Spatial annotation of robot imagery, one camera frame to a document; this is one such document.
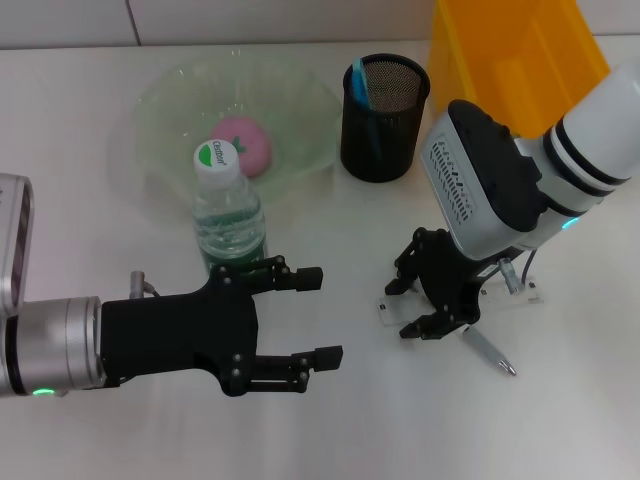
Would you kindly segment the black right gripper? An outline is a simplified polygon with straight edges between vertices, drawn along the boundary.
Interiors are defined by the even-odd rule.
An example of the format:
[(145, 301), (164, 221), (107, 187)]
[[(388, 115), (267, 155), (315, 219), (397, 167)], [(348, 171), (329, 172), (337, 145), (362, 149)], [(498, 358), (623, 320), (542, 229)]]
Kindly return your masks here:
[(394, 261), (396, 277), (385, 287), (389, 296), (402, 295), (417, 279), (435, 309), (403, 327), (402, 339), (440, 340), (480, 319), (480, 274), (497, 263), (496, 256), (472, 260), (461, 253), (449, 231), (418, 228)]

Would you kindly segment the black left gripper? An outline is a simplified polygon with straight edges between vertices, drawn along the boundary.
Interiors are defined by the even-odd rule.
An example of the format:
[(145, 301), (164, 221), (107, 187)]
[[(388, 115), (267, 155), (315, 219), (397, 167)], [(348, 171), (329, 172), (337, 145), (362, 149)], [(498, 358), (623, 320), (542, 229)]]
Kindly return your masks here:
[(257, 355), (252, 294), (315, 291), (323, 270), (292, 270), (276, 255), (216, 266), (200, 289), (179, 295), (108, 301), (101, 307), (100, 359), (107, 382), (181, 370), (215, 376), (223, 393), (305, 393), (311, 372), (337, 370), (343, 347), (289, 356)]

